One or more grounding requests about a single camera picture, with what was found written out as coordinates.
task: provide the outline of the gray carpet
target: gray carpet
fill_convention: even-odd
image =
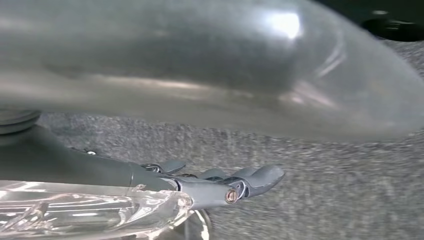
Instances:
[[[424,76],[423,42],[386,43]],[[424,238],[424,132],[349,144],[85,114],[49,113],[41,124],[69,147],[136,163],[184,160],[192,173],[281,165],[286,177],[268,194],[210,211],[216,240]]]

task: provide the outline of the transparent plastic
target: transparent plastic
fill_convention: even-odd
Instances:
[[[191,205],[178,191],[0,181],[0,239],[153,239],[188,218]]]

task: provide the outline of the curved metal pipe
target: curved metal pipe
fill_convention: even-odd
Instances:
[[[424,83],[305,0],[3,0],[0,103],[332,140],[424,125]]]

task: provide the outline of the bolt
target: bolt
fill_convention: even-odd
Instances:
[[[225,201],[228,204],[235,203],[238,198],[239,198],[239,194],[234,188],[231,188],[230,190],[228,190],[228,192],[225,195]]]
[[[374,15],[386,15],[388,13],[389,13],[388,11],[384,11],[384,10],[375,10],[375,11],[372,11],[372,14],[374,14]]]

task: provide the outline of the silver pipe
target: silver pipe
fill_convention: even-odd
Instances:
[[[0,103],[272,136],[423,126],[424,83],[306,0],[2,0]]]

